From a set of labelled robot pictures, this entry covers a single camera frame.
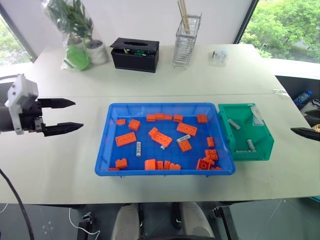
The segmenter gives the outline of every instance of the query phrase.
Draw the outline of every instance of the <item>white wall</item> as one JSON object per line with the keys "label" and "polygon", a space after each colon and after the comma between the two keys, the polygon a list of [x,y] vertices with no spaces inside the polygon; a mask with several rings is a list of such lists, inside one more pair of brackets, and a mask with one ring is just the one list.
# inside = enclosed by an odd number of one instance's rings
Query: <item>white wall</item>
{"label": "white wall", "polygon": [[[107,44],[118,37],[173,45],[180,22],[177,0],[83,0],[95,29]],[[231,44],[251,0],[185,0],[189,14],[202,21],[197,44]],[[61,46],[61,36],[49,22],[40,0],[0,0],[24,38],[40,54],[46,46]]]}

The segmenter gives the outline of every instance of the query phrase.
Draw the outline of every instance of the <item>wire basket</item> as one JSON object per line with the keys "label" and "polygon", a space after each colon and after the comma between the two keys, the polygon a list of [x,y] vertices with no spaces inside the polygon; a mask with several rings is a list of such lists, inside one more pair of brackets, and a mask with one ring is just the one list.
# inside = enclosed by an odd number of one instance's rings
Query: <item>wire basket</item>
{"label": "wire basket", "polygon": [[188,25],[181,20],[176,31],[173,66],[187,67],[191,61],[192,51],[194,49],[198,30],[201,22],[200,16],[188,15]]}

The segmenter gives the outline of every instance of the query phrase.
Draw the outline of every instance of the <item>cable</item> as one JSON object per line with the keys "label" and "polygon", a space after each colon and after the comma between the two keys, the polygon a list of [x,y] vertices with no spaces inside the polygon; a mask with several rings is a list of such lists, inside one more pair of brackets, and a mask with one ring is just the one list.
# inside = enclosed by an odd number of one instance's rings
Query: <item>cable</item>
{"label": "cable", "polygon": [[18,201],[19,203],[19,206],[20,206],[20,209],[21,209],[21,212],[22,212],[22,215],[24,217],[24,220],[25,220],[25,223],[26,223],[26,226],[28,228],[28,232],[29,232],[29,237],[30,237],[30,240],[35,240],[35,236],[34,236],[34,232],[32,230],[32,227],[31,227],[31,224],[30,224],[30,220],[28,218],[28,215],[27,215],[27,212],[25,210],[25,207],[16,191],[16,189],[14,188],[14,186],[12,185],[11,181],[9,180],[9,178],[4,174],[4,172],[1,170],[0,168],[0,174],[2,175],[2,177],[6,180],[6,182],[8,183],[9,187],[11,188],[16,200]]}
{"label": "cable", "polygon": [[81,230],[85,231],[85,232],[86,232],[87,234],[89,234],[89,235],[95,235],[95,234],[97,234],[96,237],[95,237],[95,240],[97,240],[97,239],[98,239],[98,236],[99,236],[99,234],[100,234],[100,230],[92,233],[92,232],[88,232],[87,230],[85,230],[85,229],[82,228],[82,227],[79,227],[79,226],[74,225],[73,222],[71,221],[70,211],[71,211],[71,208],[69,208],[69,221],[70,221],[70,223],[72,224],[72,226],[74,226],[76,229],[81,229]]}
{"label": "cable", "polygon": [[4,209],[0,211],[0,214],[2,214],[6,210],[7,206],[8,206],[8,203],[4,206]]}

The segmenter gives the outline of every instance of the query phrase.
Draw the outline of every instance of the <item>black cable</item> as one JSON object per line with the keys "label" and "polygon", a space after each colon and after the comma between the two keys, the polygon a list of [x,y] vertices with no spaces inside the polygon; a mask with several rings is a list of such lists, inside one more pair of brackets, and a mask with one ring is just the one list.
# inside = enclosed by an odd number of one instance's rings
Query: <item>black cable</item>
{"label": "black cable", "polygon": [[29,231],[29,236],[30,236],[30,240],[35,240],[35,236],[34,236],[34,231],[32,230],[31,224],[30,224],[30,220],[28,218],[27,212],[25,210],[25,207],[17,193],[17,191],[15,190],[14,186],[12,185],[11,181],[9,180],[9,178],[4,174],[4,172],[1,170],[0,168],[0,174],[2,175],[2,177],[6,180],[6,182],[8,183],[9,187],[11,188],[15,198],[17,199],[21,212],[23,214],[26,226],[28,227],[28,231]]}

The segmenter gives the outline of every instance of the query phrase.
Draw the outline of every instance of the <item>green foliage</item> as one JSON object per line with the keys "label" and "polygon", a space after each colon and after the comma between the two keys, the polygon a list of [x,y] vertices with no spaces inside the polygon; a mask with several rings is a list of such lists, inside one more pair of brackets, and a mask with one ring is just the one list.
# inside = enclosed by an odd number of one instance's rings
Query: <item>green foliage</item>
{"label": "green foliage", "polygon": [[[320,63],[320,1],[259,1],[241,42],[253,44],[263,57]],[[308,50],[296,54],[298,42]]]}
{"label": "green foliage", "polygon": [[0,66],[30,62],[30,56],[0,15]]}
{"label": "green foliage", "polygon": [[91,18],[86,18],[81,0],[73,0],[72,3],[67,3],[66,0],[50,0],[46,9],[52,22],[62,33],[68,35],[73,43],[76,41],[74,38],[92,40],[94,25]]}

